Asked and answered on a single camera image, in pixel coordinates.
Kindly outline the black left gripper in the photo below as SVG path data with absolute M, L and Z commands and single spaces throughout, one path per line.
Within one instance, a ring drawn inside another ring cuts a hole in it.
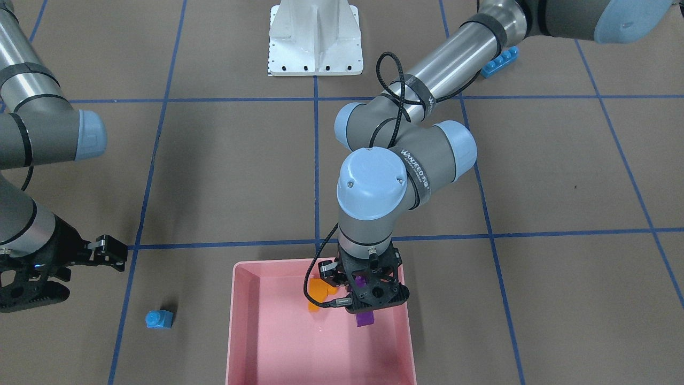
M 404 304 L 410 291 L 401 283 L 401 265 L 399 250 L 393 243 L 383 253 L 371 254 L 368 260 L 355 258 L 339 247 L 334 260 L 318 263 L 318 274 L 331 287 L 347 288 L 347 295 L 323 302 L 323 307 L 365 313 Z

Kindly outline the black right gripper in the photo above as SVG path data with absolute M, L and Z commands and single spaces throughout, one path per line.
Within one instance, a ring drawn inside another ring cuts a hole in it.
M 71 225 L 56 219 L 56 229 L 47 243 L 37 251 L 19 256 L 10 249 L 2 251 L 2 273 L 14 272 L 11 283 L 2 283 L 1 312 L 10 313 L 34 309 L 42 305 L 59 304 L 70 295 L 62 285 L 71 279 L 71 266 L 111 266 L 125 270 L 128 247 L 104 234 L 89 243 Z

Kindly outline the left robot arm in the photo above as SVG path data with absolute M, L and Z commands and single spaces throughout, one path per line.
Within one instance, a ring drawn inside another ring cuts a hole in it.
M 311 267 L 347 295 L 322 302 L 351 314 L 401 305 L 409 290 L 398 277 L 401 258 L 392 243 L 404 212 L 427 204 L 477 159 L 476 142 L 463 124 L 445 120 L 421 127 L 438 103 L 469 87 L 487 64 L 530 36 L 563 37 L 599 44 L 635 42 L 652 31 L 670 1 L 481 1 L 447 41 L 404 71 L 391 53 L 398 77 L 379 78 L 383 92 L 369 103 L 345 105 L 335 119 L 337 140 L 350 154 L 337 183 L 339 233 L 333 261 L 313 258 Z

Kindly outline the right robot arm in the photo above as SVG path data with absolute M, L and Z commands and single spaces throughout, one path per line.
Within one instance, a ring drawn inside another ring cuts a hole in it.
M 77 110 L 22 31 L 10 1 L 1 2 L 2 170 L 88 160 L 104 154 L 98 114 Z M 110 235 L 90 242 L 48 208 L 1 178 L 2 313 L 59 304 L 70 295 L 71 266 L 124 271 L 128 247 Z

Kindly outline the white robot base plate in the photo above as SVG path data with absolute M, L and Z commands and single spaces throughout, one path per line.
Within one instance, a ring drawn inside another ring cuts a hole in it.
M 281 1 L 269 15 L 269 76 L 362 74 L 356 6 L 347 1 Z

